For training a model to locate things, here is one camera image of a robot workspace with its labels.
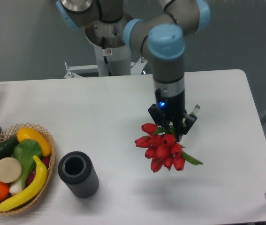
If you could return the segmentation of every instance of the black cylinder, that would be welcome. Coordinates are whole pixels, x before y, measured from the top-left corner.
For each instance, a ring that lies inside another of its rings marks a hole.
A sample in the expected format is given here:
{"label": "black cylinder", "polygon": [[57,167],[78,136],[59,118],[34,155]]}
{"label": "black cylinder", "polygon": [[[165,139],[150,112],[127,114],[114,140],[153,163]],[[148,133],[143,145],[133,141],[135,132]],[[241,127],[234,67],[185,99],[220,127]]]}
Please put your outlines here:
{"label": "black cylinder", "polygon": [[58,165],[58,174],[72,193],[79,198],[93,195],[99,188],[99,178],[90,158],[83,152],[65,155]]}

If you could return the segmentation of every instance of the wicker basket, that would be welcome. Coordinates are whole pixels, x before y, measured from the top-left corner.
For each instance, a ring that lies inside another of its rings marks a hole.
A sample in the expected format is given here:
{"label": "wicker basket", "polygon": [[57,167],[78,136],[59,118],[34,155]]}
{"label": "wicker basket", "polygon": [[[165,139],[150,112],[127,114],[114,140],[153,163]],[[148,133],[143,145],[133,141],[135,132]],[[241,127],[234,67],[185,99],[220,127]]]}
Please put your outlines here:
{"label": "wicker basket", "polygon": [[17,124],[15,126],[7,128],[5,131],[2,131],[0,134],[0,143],[6,139],[9,139],[13,136],[16,136],[17,131],[22,127],[30,127],[30,128],[33,128],[33,129],[39,131],[45,137],[45,139],[48,141],[48,143],[51,147],[51,151],[52,151],[51,157],[50,157],[50,165],[48,168],[48,175],[47,175],[47,179],[46,179],[46,183],[45,183],[44,187],[39,192],[39,194],[36,195],[35,198],[29,204],[27,204],[21,208],[18,207],[18,208],[15,208],[15,209],[7,211],[7,212],[0,212],[0,216],[10,216],[10,215],[14,215],[14,214],[17,214],[20,212],[24,212],[27,209],[29,209],[32,205],[34,205],[39,200],[39,198],[42,196],[42,194],[44,193],[44,190],[48,186],[48,183],[49,183],[51,176],[52,176],[52,173],[53,173],[53,168],[54,168],[54,163],[55,163],[55,158],[56,158],[55,145],[54,145],[53,137],[42,126],[27,123],[27,124]]}

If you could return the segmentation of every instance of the fruit basket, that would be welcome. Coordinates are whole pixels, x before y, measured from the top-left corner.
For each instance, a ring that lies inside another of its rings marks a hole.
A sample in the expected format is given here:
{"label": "fruit basket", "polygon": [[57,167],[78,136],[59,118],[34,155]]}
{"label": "fruit basket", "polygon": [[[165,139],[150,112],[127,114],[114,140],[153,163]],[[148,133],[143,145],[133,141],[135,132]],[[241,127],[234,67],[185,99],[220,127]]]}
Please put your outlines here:
{"label": "fruit basket", "polygon": [[21,206],[19,206],[17,208],[14,208],[14,209],[6,211],[6,212],[0,212],[0,216],[10,216],[10,215],[14,215],[14,214],[18,214],[18,213],[24,212],[27,209],[29,209],[43,195],[44,191],[46,190],[46,188],[47,188],[47,186],[49,184],[51,176],[53,174],[53,168],[54,168],[55,157],[56,157],[55,144],[54,144],[54,140],[53,140],[52,135],[46,129],[44,129],[42,126],[35,125],[35,124],[30,124],[30,123],[17,124],[15,126],[11,126],[10,128],[7,128],[6,130],[1,132],[1,134],[0,134],[0,143],[3,142],[4,140],[10,139],[10,138],[16,136],[18,130],[23,128],[23,127],[29,127],[29,128],[32,128],[32,129],[38,131],[47,140],[47,142],[48,142],[48,144],[50,146],[51,153],[50,153],[50,163],[49,163],[49,167],[47,169],[47,179],[46,179],[45,185],[43,186],[41,191],[34,198],[32,198],[32,200],[27,202],[27,204],[21,205]]}

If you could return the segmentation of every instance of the blue led light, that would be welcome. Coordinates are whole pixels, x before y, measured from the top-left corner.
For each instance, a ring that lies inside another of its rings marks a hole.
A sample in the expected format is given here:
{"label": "blue led light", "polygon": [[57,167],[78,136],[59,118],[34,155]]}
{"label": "blue led light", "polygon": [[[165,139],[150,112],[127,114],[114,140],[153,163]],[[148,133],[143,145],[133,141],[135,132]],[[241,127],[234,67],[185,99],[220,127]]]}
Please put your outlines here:
{"label": "blue led light", "polygon": [[163,108],[165,106],[165,102],[160,102],[159,106],[160,106],[160,108]]}

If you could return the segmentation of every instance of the red tulip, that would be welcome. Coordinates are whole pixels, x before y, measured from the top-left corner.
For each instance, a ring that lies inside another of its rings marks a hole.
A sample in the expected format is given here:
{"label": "red tulip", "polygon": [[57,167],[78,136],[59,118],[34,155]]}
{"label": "red tulip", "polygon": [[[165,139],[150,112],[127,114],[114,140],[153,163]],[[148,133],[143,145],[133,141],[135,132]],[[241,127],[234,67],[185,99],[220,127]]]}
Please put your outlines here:
{"label": "red tulip", "polygon": [[171,156],[168,156],[168,157],[164,160],[164,162],[163,162],[163,165],[164,165],[168,170],[170,170],[172,164],[173,164],[173,159],[172,159]]}
{"label": "red tulip", "polygon": [[148,158],[148,159],[150,159],[150,158],[154,158],[155,155],[156,155],[156,150],[157,150],[156,147],[153,147],[153,146],[149,147],[149,148],[146,150],[146,152],[145,152],[145,157]]}
{"label": "red tulip", "polygon": [[158,172],[161,169],[162,165],[163,165],[162,161],[153,158],[151,163],[151,170],[154,173]]}
{"label": "red tulip", "polygon": [[177,171],[183,170],[184,169],[184,165],[185,165],[185,161],[186,160],[184,158],[182,158],[181,156],[174,157],[173,162],[174,162],[175,169]]}
{"label": "red tulip", "polygon": [[147,136],[140,137],[135,140],[136,146],[140,148],[149,148],[151,144],[148,142]]}
{"label": "red tulip", "polygon": [[152,135],[153,132],[155,132],[155,130],[157,129],[157,127],[158,126],[154,123],[145,123],[141,126],[141,129],[149,135]]}
{"label": "red tulip", "polygon": [[175,143],[170,148],[170,153],[174,156],[180,156],[182,154],[182,146],[179,143]]}
{"label": "red tulip", "polygon": [[156,151],[156,158],[160,160],[164,160],[169,156],[169,154],[170,154],[169,147],[165,145],[160,145]]}
{"label": "red tulip", "polygon": [[166,145],[167,147],[173,146],[175,142],[175,136],[172,134],[165,134],[162,138],[162,144]]}
{"label": "red tulip", "polygon": [[149,135],[148,142],[155,147],[158,147],[162,143],[161,135]]}

